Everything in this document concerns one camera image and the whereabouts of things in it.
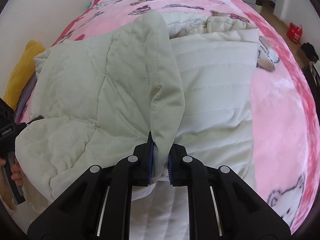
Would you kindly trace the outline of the person's left hand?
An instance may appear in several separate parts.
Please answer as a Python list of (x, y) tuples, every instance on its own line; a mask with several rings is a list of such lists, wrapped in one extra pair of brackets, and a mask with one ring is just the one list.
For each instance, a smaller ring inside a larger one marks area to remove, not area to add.
[(16, 185), (23, 186), (22, 170), (17, 159), (15, 159), (15, 163), (11, 165), (11, 172), (11, 179), (16, 183)]

